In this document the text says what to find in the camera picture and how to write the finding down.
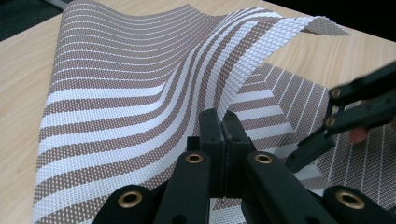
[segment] wooden table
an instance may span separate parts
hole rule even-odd
[[[284,17],[302,13],[259,0],[99,0],[130,15],[190,3],[210,15],[265,7]],[[38,131],[50,84],[61,16],[0,43],[0,222],[30,223]],[[396,60],[396,43],[346,28],[350,36],[298,34],[266,61],[326,87]]]

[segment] brown stripe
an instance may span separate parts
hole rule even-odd
[[[216,211],[224,208],[240,206],[241,202],[242,202],[241,199],[229,199],[229,198],[218,199],[216,201],[215,206],[213,207],[213,210]]]
[[[133,105],[149,105],[157,102],[160,97],[161,93],[146,97],[64,100],[54,102],[48,105],[44,110],[44,116],[47,116],[49,114],[79,110],[118,108]]]
[[[378,174],[380,174],[382,162],[381,153],[378,153],[378,150],[372,150],[372,148],[382,145],[383,128],[384,127],[379,127],[370,130],[368,148],[366,151],[367,156],[365,161],[365,169],[363,171],[364,178],[362,180],[361,186],[361,192],[364,193],[367,197],[371,198],[374,202],[376,202],[379,193]]]
[[[300,181],[301,184],[309,190],[325,189],[330,186],[330,183],[323,176],[314,177]]]
[[[263,128],[263,127],[269,127],[273,126],[276,124],[282,124],[286,123],[287,121],[285,120],[285,115],[273,115],[273,116],[268,116],[268,117],[263,117],[263,118],[258,118],[258,119],[247,119],[247,120],[242,120],[242,126],[244,127],[245,130],[252,130],[252,129],[258,129],[258,128]]]
[[[336,170],[342,169],[343,171],[341,171],[341,172],[345,173],[344,178],[342,180],[343,181],[342,185],[345,185],[344,180],[347,178],[346,177],[347,163],[349,160],[349,153],[352,152],[351,151],[352,145],[349,143],[349,140],[347,140],[348,139],[347,133],[340,133],[340,134],[334,136],[332,139],[333,139],[334,143],[336,144],[336,146],[332,150],[328,151],[327,153],[323,154],[321,157],[318,158],[317,167],[323,173],[324,176],[329,177],[330,167],[333,162],[332,157],[334,155],[335,149],[337,148],[337,154],[339,153],[340,156],[343,156],[343,158],[340,158],[340,162],[343,161],[345,163],[345,166],[341,165],[341,167],[336,168]]]
[[[379,186],[381,191],[379,195],[379,204],[385,209],[390,209],[396,205],[396,132],[391,128],[390,124],[385,125],[384,148],[382,150],[382,173]]]
[[[282,99],[279,102],[279,106],[280,108],[282,108],[283,112],[285,112],[285,114],[288,114],[288,112],[290,111],[290,107],[292,106],[294,97],[296,96],[298,89],[300,87],[301,84],[301,80],[300,79],[294,79],[295,77],[292,77],[292,80],[289,84],[289,87],[285,90],[285,93],[283,95]]]
[[[216,82],[216,92],[223,92],[225,82],[239,58],[245,54],[245,52],[250,49],[250,47],[278,21],[280,21],[280,18],[262,18],[261,21],[256,26],[254,26],[251,31],[247,33],[245,37],[238,43],[238,45],[233,49],[232,53],[225,61],[224,65],[221,67],[220,73],[222,76],[218,78]],[[222,94],[215,94],[213,107],[217,108],[219,106],[221,95]]]
[[[276,99],[274,97],[263,98],[260,100],[253,100],[253,101],[247,101],[247,102],[242,102],[242,103],[234,103],[234,104],[231,104],[229,108],[233,112],[238,112],[238,111],[245,111],[245,110],[250,110],[250,109],[267,107],[267,106],[271,106],[271,105],[276,105]]]
[[[261,66],[257,67],[254,70],[253,75],[262,74],[264,81],[266,81],[268,75],[270,74],[273,68],[274,66],[271,65],[270,63],[263,63]]]
[[[313,86],[312,83],[308,83],[304,81],[298,92],[294,93],[293,98],[295,97],[295,101],[291,105],[290,112],[288,115],[288,121],[290,122],[293,129],[296,130],[296,132],[297,132],[298,121],[300,120],[300,116],[304,111],[305,102],[309,98],[309,92],[312,86]]]
[[[361,180],[363,179],[364,155],[367,148],[367,142],[356,144],[351,149],[351,160],[349,170],[347,172],[346,185],[353,189],[361,188]]]
[[[282,94],[283,94],[283,92],[285,92],[286,88],[288,88],[288,84],[289,84],[289,82],[291,82],[292,78],[295,78],[294,74],[287,72],[287,71],[283,71],[276,86],[271,88],[273,90],[274,96],[276,97],[276,99],[278,101],[282,97]]]
[[[243,85],[239,89],[238,93],[253,92],[253,91],[263,91],[263,90],[268,90],[267,89],[267,85],[264,82]]]
[[[271,73],[268,74],[268,76],[265,79],[265,82],[267,83],[268,87],[273,90],[275,88],[276,82],[280,79],[279,76],[281,76],[282,72],[284,70],[278,67],[274,67],[271,71]]]
[[[322,93],[325,91],[323,87],[320,87],[319,85],[315,85],[314,83],[308,82],[310,85],[312,85],[313,90],[311,93],[307,93],[308,97],[306,98],[299,98],[299,104],[300,105],[305,105],[304,107],[304,113],[301,114],[300,118],[300,123],[298,124],[296,128],[296,135],[298,139],[303,140],[306,138],[310,132],[311,132],[311,127],[313,126],[314,122],[319,122],[321,123],[322,118],[316,119],[316,113],[318,111],[318,100],[321,98]]]

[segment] white stripe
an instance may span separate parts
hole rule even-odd
[[[272,153],[274,155],[276,155],[278,158],[282,159],[282,158],[286,158],[289,156],[289,154],[291,152],[293,152],[295,149],[297,148],[297,143],[293,143],[293,144],[289,144],[289,145],[285,145],[285,146],[281,146],[281,147],[270,147],[270,148],[260,148],[258,150],[262,150],[265,152],[269,152]]]
[[[283,111],[279,105],[270,105],[266,107],[238,111],[235,113],[240,120],[246,120],[246,119],[265,118],[273,115],[280,115],[283,114]]]
[[[42,119],[40,128],[43,129],[50,126],[142,115],[150,113],[160,107],[162,101],[163,100],[160,99],[159,101],[149,105],[134,105],[128,107],[90,109],[48,114]]]
[[[233,98],[233,104],[242,103],[246,101],[261,100],[265,98],[274,97],[271,90],[262,91],[250,91],[245,93],[239,93]]]
[[[79,222],[78,224],[92,224],[93,223],[94,218]]]
[[[242,213],[241,206],[228,207],[220,210],[215,210],[210,213],[209,223],[245,223],[245,217]]]
[[[123,83],[129,82],[131,86],[133,86],[133,84],[139,83],[141,84],[142,82],[150,82],[150,81],[155,81],[164,77],[169,76],[169,74],[171,74],[173,72],[173,69],[169,69],[169,71],[167,73],[159,73],[160,75],[157,77],[149,77],[151,76],[151,74],[149,74],[147,77],[145,78],[131,78],[134,76],[134,74],[129,74],[129,76],[126,76],[126,78],[107,78],[107,77],[66,77],[66,78],[58,78],[57,81],[53,81],[50,86],[55,86],[58,83],[62,83],[65,82],[67,80],[103,80],[103,81],[122,81]]]
[[[314,189],[314,190],[311,190],[311,191],[316,193],[318,196],[323,197],[324,190],[325,189]]]
[[[250,129],[246,130],[246,132],[247,136],[249,136],[251,140],[257,140],[285,133],[293,133],[294,130],[289,123],[282,123],[258,129]]]
[[[299,172],[295,173],[294,176],[301,181],[305,179],[321,177],[322,174],[316,165],[309,164],[301,169]]]
[[[258,22],[248,22],[243,24],[240,29],[238,29],[235,32],[235,35],[231,38],[231,40],[227,43],[227,46],[224,48],[224,50],[221,52],[220,56],[217,58],[215,62],[213,60],[210,60],[212,63],[215,64],[215,67],[212,69],[211,74],[214,76],[210,76],[209,80],[207,82],[207,88],[212,91],[206,91],[206,96],[205,96],[205,108],[211,108],[213,107],[213,102],[215,99],[215,95],[218,94],[216,92],[216,86],[217,86],[217,81],[218,81],[218,76],[220,75],[220,71],[222,66],[225,64],[225,61],[230,57],[230,54],[233,52],[235,49],[236,45],[241,42],[241,40],[245,37],[245,34],[250,32],[251,29],[257,24]],[[216,49],[218,48],[218,45],[221,43],[221,41],[224,40],[224,37],[228,35],[229,33],[224,33],[222,34],[219,39],[216,41],[216,44],[212,46],[212,49],[210,50],[211,52],[215,52]]]
[[[172,67],[175,63],[176,62],[169,63],[166,66],[158,68],[156,70],[140,71],[140,72],[137,72],[137,74],[139,74],[139,75],[148,74],[148,76],[149,76],[150,74],[165,70],[167,67]],[[134,71],[131,71],[131,70],[119,70],[119,69],[109,69],[109,68],[100,68],[100,67],[71,67],[71,68],[61,69],[61,70],[57,71],[56,73],[54,73],[52,76],[56,77],[64,71],[76,71],[75,73],[78,73],[78,72],[84,72],[84,70],[93,70],[93,71],[97,71],[97,73],[100,73],[100,72],[124,73],[124,74],[130,75],[131,77],[134,75]]]
[[[164,85],[165,83],[157,87],[145,89],[73,89],[56,91],[49,96],[46,106],[55,102],[74,99],[109,99],[154,96],[161,92]]]

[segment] brass insert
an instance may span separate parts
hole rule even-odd
[[[346,190],[338,190],[335,193],[335,198],[343,205],[353,209],[362,209],[365,206],[364,201],[360,197]]]
[[[204,159],[204,157],[202,157],[199,154],[190,154],[186,157],[187,162],[189,163],[199,163]]]
[[[257,162],[264,163],[264,164],[268,164],[268,163],[272,162],[272,158],[271,157],[269,157],[267,155],[262,155],[262,154],[256,155],[254,157],[254,159],[256,159]]]
[[[338,98],[341,94],[341,90],[340,89],[335,89],[332,91],[332,98]]]
[[[142,202],[143,195],[139,191],[127,191],[119,197],[119,206],[123,208],[132,208]]]
[[[327,127],[332,127],[334,125],[334,123],[335,123],[335,118],[330,117],[330,118],[326,119],[326,126]]]

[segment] brown and white striped fabric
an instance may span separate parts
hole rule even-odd
[[[260,64],[301,31],[347,35],[322,17],[282,18],[264,8],[209,16],[186,5],[137,17],[73,1],[41,123],[32,222],[90,223],[114,190],[157,187],[198,134],[204,109],[217,108],[220,119],[231,109],[258,149],[286,158],[321,123],[327,90]],[[343,159],[331,151],[296,176],[318,194],[345,181],[390,206],[391,134],[384,128],[369,139],[368,147],[384,144],[380,157],[365,152],[360,164],[361,154],[340,139]],[[211,222],[244,222],[239,203],[212,200]]]

